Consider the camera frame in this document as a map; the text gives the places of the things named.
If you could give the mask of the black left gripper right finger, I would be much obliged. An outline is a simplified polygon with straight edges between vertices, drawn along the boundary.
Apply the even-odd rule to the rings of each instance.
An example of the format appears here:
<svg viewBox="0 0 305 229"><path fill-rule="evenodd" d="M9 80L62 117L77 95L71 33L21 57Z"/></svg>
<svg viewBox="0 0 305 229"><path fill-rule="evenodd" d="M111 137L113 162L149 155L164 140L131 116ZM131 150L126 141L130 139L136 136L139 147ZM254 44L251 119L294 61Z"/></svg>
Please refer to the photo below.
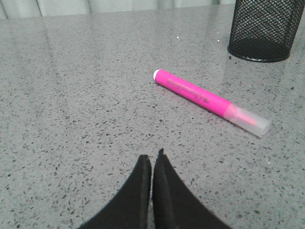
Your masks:
<svg viewBox="0 0 305 229"><path fill-rule="evenodd" d="M175 172L164 150L156 159L152 201L157 229L228 229L191 193Z"/></svg>

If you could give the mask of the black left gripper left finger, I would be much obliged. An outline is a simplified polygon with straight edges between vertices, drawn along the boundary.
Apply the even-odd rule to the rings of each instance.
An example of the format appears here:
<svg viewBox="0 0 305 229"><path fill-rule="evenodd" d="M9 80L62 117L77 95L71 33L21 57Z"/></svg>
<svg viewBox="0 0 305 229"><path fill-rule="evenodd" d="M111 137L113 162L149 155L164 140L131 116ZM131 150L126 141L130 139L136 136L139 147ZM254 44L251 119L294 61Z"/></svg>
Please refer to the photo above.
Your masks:
<svg viewBox="0 0 305 229"><path fill-rule="evenodd" d="M140 155L117 194L81 229L146 229L151 190L151 163Z"/></svg>

